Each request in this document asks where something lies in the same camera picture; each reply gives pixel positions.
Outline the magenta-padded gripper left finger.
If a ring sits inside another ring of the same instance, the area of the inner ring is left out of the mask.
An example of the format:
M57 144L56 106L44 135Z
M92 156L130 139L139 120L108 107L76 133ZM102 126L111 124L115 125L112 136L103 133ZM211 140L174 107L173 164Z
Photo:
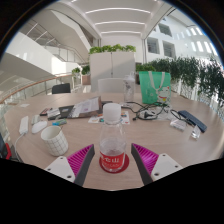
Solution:
M82 186L94 155L94 145L91 144L68 157L59 156L45 170L78 186Z

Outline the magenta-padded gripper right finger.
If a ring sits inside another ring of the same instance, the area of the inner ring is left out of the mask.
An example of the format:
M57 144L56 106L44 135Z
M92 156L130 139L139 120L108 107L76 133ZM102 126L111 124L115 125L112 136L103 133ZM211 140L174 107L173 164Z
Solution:
M144 185L182 169L182 166L168 154L156 154L135 143L131 145L131 154L135 159Z

